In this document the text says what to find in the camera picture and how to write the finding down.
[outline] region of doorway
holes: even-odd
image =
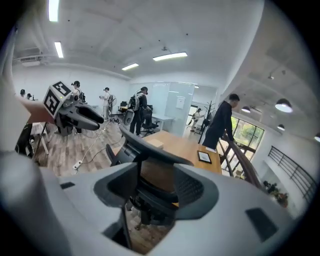
[[[197,105],[191,105],[190,107],[190,110],[189,110],[189,114],[188,114],[188,117],[186,119],[186,124],[187,126],[191,127],[192,126],[192,122],[190,123],[190,121],[192,120],[192,116],[194,113],[196,113],[198,109],[198,106]]]

